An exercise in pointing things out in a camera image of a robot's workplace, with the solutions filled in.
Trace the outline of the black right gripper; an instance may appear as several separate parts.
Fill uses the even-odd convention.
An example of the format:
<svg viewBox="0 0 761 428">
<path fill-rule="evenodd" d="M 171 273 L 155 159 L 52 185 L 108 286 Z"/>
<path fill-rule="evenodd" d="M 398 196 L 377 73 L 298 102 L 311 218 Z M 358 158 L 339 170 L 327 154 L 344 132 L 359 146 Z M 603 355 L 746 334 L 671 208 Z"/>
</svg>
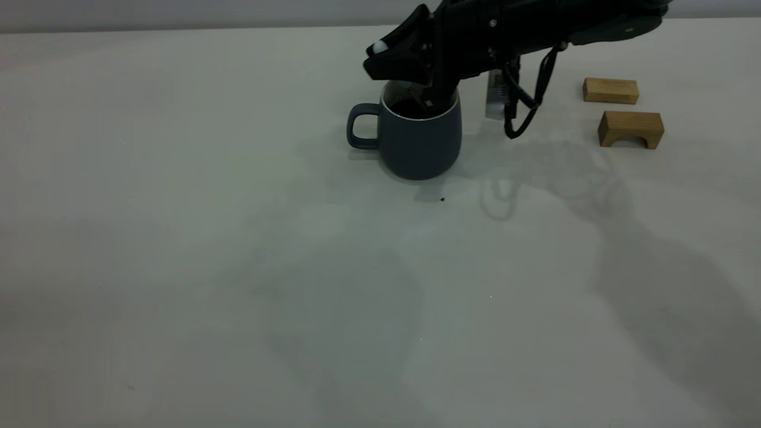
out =
<svg viewBox="0 0 761 428">
<path fill-rule="evenodd" d="M 366 49 L 364 70 L 372 80 L 416 85 L 413 99 L 438 115 L 459 81 L 568 43 L 594 24 L 593 1 L 443 1 L 434 13 L 418 5 L 380 45 Z"/>
</svg>

